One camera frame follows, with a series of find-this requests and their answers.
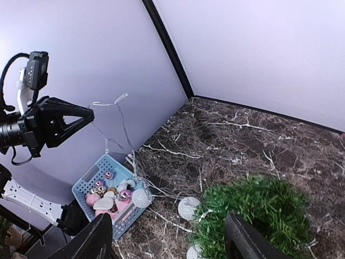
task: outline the white ornament ball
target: white ornament ball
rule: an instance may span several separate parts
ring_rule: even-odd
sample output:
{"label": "white ornament ball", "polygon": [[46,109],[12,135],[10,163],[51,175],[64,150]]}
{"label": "white ornament ball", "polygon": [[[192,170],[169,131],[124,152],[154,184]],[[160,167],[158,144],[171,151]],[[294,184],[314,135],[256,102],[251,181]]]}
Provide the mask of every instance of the white ornament ball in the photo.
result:
{"label": "white ornament ball", "polygon": [[201,257],[202,249],[198,244],[194,244],[187,251],[187,259],[203,259]]}
{"label": "white ornament ball", "polygon": [[178,204],[178,213],[185,220],[194,219],[194,211],[200,204],[200,201],[194,197],[183,198]]}
{"label": "white ornament ball", "polygon": [[152,202],[152,199],[149,195],[150,192],[148,190],[144,190],[142,188],[135,190],[132,193],[133,204],[138,208],[147,208]]}

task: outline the pink ornament ball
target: pink ornament ball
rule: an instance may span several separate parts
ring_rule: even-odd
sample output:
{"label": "pink ornament ball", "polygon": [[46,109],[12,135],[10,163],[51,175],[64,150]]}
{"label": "pink ornament ball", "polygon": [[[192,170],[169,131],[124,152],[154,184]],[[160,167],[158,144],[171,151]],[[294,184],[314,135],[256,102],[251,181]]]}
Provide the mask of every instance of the pink ornament ball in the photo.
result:
{"label": "pink ornament ball", "polygon": [[110,217],[112,218],[112,220],[116,219],[118,217],[117,213],[111,213],[110,210],[96,210],[95,211],[95,217],[97,217],[100,214],[104,214],[107,213],[110,215]]}
{"label": "pink ornament ball", "polygon": [[86,198],[86,204],[92,208],[94,204],[101,199],[101,196],[98,195],[97,193],[93,193],[93,194],[88,193],[86,194],[85,198]]}

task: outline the camera lens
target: camera lens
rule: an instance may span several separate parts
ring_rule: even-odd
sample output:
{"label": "camera lens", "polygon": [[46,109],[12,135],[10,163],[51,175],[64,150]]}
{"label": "camera lens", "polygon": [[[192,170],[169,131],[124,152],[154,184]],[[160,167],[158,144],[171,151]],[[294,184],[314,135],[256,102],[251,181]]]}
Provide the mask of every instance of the camera lens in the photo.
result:
{"label": "camera lens", "polygon": [[0,147],[18,146],[25,143],[18,125],[20,113],[11,113],[6,121],[0,121]]}

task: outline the black cable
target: black cable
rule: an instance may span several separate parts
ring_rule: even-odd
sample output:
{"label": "black cable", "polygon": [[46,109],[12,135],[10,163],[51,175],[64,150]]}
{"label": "black cable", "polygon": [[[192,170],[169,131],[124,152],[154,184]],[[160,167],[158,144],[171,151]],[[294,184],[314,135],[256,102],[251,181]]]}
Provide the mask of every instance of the black cable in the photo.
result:
{"label": "black cable", "polygon": [[2,117],[5,116],[4,110],[8,112],[13,112],[15,110],[15,107],[12,105],[7,105],[4,100],[4,82],[5,82],[5,76],[12,65],[12,63],[18,59],[18,58],[29,58],[29,54],[26,53],[19,53],[14,55],[5,65],[4,70],[2,71],[1,77],[0,77],[0,112]]}
{"label": "black cable", "polygon": [[28,162],[31,161],[32,159],[32,156],[29,158],[29,159],[26,159],[25,161],[23,162],[15,162],[15,158],[16,158],[16,155],[17,155],[17,151],[16,151],[16,148],[14,146],[12,146],[12,149],[13,149],[13,157],[12,157],[12,160],[11,160],[11,163],[14,165],[14,166],[22,166]]}
{"label": "black cable", "polygon": [[26,54],[26,53],[18,53],[16,55],[14,55],[8,62],[7,64],[5,65],[4,67],[4,70],[2,71],[2,74],[1,74],[1,77],[0,77],[0,91],[3,90],[3,87],[4,87],[4,81],[5,81],[5,76],[10,68],[10,66],[12,65],[12,63],[14,61],[16,61],[16,59],[18,58],[29,58],[29,54]]}

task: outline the green tinsel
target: green tinsel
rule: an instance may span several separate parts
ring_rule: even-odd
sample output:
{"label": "green tinsel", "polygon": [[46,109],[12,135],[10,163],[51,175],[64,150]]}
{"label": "green tinsel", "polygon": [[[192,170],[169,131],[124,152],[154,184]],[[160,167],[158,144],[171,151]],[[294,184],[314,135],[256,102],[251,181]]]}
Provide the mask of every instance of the green tinsel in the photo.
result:
{"label": "green tinsel", "polygon": [[4,217],[0,216],[0,245],[5,245],[5,238],[8,235],[7,231],[12,226],[12,223],[5,219]]}
{"label": "green tinsel", "polygon": [[213,213],[198,223],[192,241],[201,246],[204,258],[226,258],[225,218],[228,212],[236,212],[286,255],[306,258],[302,248],[310,241],[306,207],[303,194],[274,178],[252,176],[228,186],[213,186],[205,191],[195,215],[199,219],[209,209]]}

